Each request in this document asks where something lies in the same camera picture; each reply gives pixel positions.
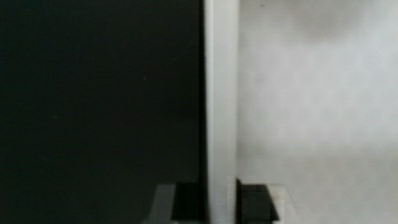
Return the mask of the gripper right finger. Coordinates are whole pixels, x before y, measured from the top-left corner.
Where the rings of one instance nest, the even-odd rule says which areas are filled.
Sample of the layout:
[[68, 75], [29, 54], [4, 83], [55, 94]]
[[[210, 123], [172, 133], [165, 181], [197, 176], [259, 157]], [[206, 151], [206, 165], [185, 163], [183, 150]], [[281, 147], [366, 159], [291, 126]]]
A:
[[236, 181], [236, 224], [277, 224], [281, 220], [268, 186]]

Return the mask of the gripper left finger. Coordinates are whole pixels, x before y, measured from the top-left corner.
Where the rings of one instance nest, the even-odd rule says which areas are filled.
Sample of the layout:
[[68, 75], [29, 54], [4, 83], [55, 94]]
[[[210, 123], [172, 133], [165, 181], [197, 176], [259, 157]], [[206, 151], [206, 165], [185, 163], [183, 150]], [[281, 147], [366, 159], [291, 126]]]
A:
[[204, 224], [203, 199], [197, 183], [160, 184], [144, 224]]

